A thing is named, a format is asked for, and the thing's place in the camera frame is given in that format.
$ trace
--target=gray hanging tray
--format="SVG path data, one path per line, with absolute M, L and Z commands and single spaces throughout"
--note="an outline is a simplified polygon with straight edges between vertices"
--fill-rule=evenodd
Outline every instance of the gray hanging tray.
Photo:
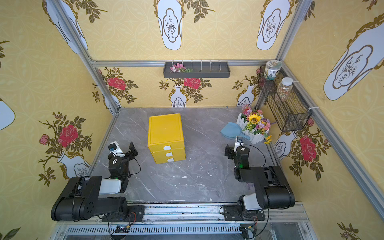
M 174 73 L 171 71 L 173 64 L 182 63 L 191 73 Z M 174 61 L 165 62 L 163 69 L 165 78 L 229 78 L 231 70 L 228 62 L 222 61 Z

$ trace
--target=drawer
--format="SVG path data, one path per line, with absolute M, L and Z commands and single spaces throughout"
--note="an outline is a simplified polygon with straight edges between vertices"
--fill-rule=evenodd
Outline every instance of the drawer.
M 152 152 L 152 156 L 157 164 L 185 160 L 185 149 L 179 148 L 168 151 Z
M 184 148 L 184 141 L 178 141 L 178 142 L 165 142 L 161 144 L 156 144 L 156 145 L 150 145 L 148 146 L 149 150 L 151 152 L 159 152 L 159 151 L 169 151 L 173 149 L 178 149 L 178 148 Z

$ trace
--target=white jar lid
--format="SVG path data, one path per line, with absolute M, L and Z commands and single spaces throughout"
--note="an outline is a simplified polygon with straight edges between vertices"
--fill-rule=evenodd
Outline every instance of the white jar lid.
M 281 83 L 282 83 L 282 85 L 285 85 L 285 86 L 291 86 L 293 83 L 293 79 L 292 78 L 283 78 L 281 80 Z

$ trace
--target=sunflower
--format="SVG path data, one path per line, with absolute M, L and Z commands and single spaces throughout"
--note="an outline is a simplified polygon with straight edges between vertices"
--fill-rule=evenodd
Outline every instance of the sunflower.
M 252 124 L 257 124 L 258 122 L 260 122 L 261 119 L 262 118 L 256 114 L 252 114 L 252 115 L 249 115 L 249 117 L 247 117 L 248 122 Z

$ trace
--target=candy jar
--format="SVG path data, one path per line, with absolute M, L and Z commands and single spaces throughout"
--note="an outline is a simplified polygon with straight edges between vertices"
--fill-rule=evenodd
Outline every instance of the candy jar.
M 286 100 L 288 100 L 289 93 L 293 87 L 292 83 L 293 83 L 292 78 L 283 78 L 281 80 L 281 83 L 277 87 L 277 91 L 275 94 L 275 99 L 277 101 L 281 100 L 281 101 L 285 102 Z

